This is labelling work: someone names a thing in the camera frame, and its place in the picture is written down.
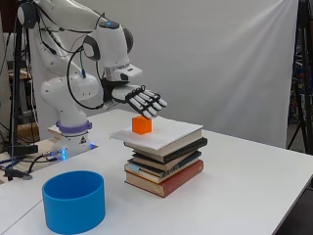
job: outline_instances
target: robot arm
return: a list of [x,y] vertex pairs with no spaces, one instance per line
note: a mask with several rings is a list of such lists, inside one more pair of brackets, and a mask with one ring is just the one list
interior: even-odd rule
[[[91,31],[84,38],[83,51],[91,60],[97,61],[97,63],[101,60],[104,63],[101,65],[105,72],[101,77],[105,94],[104,102],[114,100],[117,103],[129,104],[146,118],[156,117],[157,111],[167,106],[159,95],[146,90],[144,86],[128,85],[132,79],[141,76],[143,72],[129,63],[128,53],[132,48],[133,40],[131,33],[126,28],[99,16],[95,11],[73,0],[37,0],[35,2],[42,23],[46,22],[45,26],[51,30],[57,30],[60,27],[71,31]],[[31,15],[28,8],[23,6],[19,8],[19,12],[22,15],[19,19]],[[56,67],[56,70],[53,67],[53,73],[60,76],[60,71],[64,72],[65,70],[68,58],[54,59],[57,59],[57,62],[53,64]],[[52,65],[50,61],[45,64],[47,69]],[[75,64],[71,67],[77,71]]]
[[[154,118],[167,104],[155,92],[145,86],[129,85],[142,75],[142,71],[129,63],[132,35],[119,23],[109,21],[74,0],[29,0],[18,9],[20,23],[33,28],[35,44],[47,71],[55,77],[43,82],[41,95],[59,114],[57,127],[63,138],[54,150],[66,150],[67,157],[88,151],[88,129],[92,124],[76,104],[90,109],[100,109],[105,104],[129,104],[146,118]],[[68,51],[59,37],[59,31],[69,30],[86,33],[83,45],[75,52]],[[86,107],[79,103],[98,93],[97,78],[85,72],[72,59],[84,53],[97,65],[103,63],[101,85],[104,103]]]

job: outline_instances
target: blue bowl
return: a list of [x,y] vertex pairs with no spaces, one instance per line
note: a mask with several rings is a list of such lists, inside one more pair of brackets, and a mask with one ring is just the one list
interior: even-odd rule
[[91,171],[72,171],[49,179],[42,187],[46,223],[60,234],[96,227],[106,216],[104,178]]

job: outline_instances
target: white table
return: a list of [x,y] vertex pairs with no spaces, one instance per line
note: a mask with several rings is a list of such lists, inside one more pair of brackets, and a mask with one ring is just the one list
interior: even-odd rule
[[106,179],[107,216],[87,233],[99,235],[269,235],[311,178],[310,156],[204,131],[203,172],[161,199],[124,183],[131,150],[109,139],[133,116],[113,111],[90,117],[90,138],[99,148],[38,170],[30,181],[1,185],[0,234],[53,234],[45,225],[41,186],[70,170],[94,170]]

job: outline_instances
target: stack of books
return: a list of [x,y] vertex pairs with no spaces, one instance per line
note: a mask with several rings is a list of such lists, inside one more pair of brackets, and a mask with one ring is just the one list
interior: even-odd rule
[[201,135],[202,126],[165,118],[156,119],[154,129],[155,133],[142,136],[128,129],[113,137],[133,149],[133,158],[124,166],[125,182],[165,198],[203,170],[199,149],[207,139]]

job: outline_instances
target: brown book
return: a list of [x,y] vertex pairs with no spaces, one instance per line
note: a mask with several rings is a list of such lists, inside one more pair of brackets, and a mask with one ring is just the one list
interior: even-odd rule
[[149,159],[149,158],[140,157],[139,155],[133,155],[134,156],[133,161],[135,163],[138,163],[138,164],[148,165],[148,166],[153,167],[153,168],[157,168],[157,169],[160,169],[160,170],[167,171],[167,170],[172,169],[174,166],[178,165],[179,163],[181,163],[185,159],[187,159],[194,152],[195,151],[190,152],[188,154],[185,154],[182,157],[180,157],[178,159],[175,159],[175,160],[173,160],[173,161],[171,161],[171,162],[169,162],[167,164],[162,164],[162,163],[160,163],[158,161],[154,161],[154,160]]
[[169,194],[174,192],[184,183],[189,181],[195,175],[199,174],[203,170],[203,161],[198,160],[196,163],[188,166],[182,171],[174,174],[172,177],[165,181],[155,184],[140,176],[134,175],[130,172],[126,172],[126,183],[156,194],[160,197],[166,198]]

